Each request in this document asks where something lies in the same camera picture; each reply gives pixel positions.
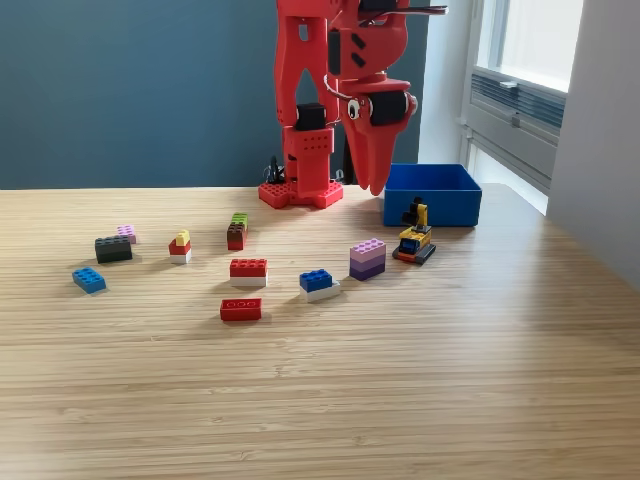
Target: blue 2x2 brick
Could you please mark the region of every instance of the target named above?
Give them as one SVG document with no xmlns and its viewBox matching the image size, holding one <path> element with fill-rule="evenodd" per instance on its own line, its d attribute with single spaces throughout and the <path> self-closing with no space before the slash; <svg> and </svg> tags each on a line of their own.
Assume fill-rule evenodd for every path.
<svg viewBox="0 0 640 480">
<path fill-rule="evenodd" d="M 306 292 L 315 292 L 332 285 L 331 275 L 326 270 L 314 270 L 300 275 L 300 286 Z"/>
<path fill-rule="evenodd" d="M 73 272 L 73 281 L 86 293 L 95 293 L 107 288 L 107 284 L 93 268 L 81 268 Z"/>
</svg>

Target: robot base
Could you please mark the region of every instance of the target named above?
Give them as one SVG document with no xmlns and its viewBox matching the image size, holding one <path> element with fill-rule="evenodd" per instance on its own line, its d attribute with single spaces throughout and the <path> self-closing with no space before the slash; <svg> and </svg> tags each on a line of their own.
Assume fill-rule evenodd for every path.
<svg viewBox="0 0 640 480">
<path fill-rule="evenodd" d="M 333 205 L 344 196 L 342 185 L 334 180 L 331 180 L 326 192 L 307 198 L 299 198 L 298 194 L 291 190 L 291 186 L 291 182 L 263 183 L 258 187 L 258 196 L 273 208 L 284 208 L 287 205 L 313 205 L 320 209 Z"/>
</svg>

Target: window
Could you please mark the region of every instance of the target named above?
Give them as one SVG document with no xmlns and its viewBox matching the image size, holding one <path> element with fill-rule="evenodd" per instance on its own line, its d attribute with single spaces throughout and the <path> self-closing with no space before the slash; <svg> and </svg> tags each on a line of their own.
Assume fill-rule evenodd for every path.
<svg viewBox="0 0 640 480">
<path fill-rule="evenodd" d="M 474 0 L 461 163 L 481 146 L 548 193 L 583 0 Z"/>
<path fill-rule="evenodd" d="M 583 0 L 496 0 L 485 66 L 567 92 Z"/>
</svg>

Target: green lego brick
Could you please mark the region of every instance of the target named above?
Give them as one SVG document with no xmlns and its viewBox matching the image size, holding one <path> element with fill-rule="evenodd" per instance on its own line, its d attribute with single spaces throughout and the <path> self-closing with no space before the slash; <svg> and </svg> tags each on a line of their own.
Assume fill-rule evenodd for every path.
<svg viewBox="0 0 640 480">
<path fill-rule="evenodd" d="M 231 217 L 231 223 L 242 223 L 245 227 L 249 227 L 249 215 L 246 213 L 236 212 Z"/>
</svg>

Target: teal wall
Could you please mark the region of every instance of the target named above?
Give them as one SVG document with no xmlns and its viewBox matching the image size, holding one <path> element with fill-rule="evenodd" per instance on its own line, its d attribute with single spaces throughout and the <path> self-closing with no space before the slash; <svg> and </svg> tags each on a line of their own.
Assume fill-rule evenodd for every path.
<svg viewBox="0 0 640 480">
<path fill-rule="evenodd" d="M 389 74 L 421 100 L 408 21 Z M 276 34 L 273 0 L 0 0 L 0 188 L 257 185 L 281 155 Z M 417 161 L 419 122 L 395 161 Z"/>
</svg>

